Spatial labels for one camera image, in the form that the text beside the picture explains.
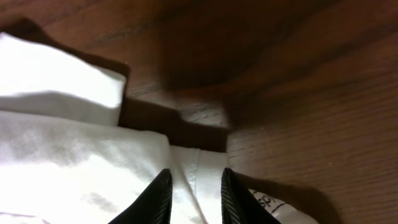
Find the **white t-shirt with green logo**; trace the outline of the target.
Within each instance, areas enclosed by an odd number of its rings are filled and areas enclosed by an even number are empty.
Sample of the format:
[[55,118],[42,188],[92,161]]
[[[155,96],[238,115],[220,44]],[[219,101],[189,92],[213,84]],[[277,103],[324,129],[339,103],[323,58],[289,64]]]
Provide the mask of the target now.
[[[222,223],[223,152],[120,128],[125,78],[48,45],[1,34],[1,222],[110,223],[163,169],[170,223]],[[280,223],[313,223],[248,189]]]

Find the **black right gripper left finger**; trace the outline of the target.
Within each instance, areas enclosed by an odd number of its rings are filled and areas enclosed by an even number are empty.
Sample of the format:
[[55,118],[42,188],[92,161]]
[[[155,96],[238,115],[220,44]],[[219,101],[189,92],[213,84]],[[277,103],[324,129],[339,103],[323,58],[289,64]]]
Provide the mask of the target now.
[[169,224],[173,182],[170,169],[163,169],[138,198],[109,224]]

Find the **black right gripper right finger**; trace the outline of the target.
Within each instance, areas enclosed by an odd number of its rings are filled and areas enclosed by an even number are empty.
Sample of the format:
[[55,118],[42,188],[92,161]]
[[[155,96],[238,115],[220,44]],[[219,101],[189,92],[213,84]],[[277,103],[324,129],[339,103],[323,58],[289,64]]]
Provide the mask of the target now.
[[222,224],[280,224],[265,211],[230,168],[221,178]]

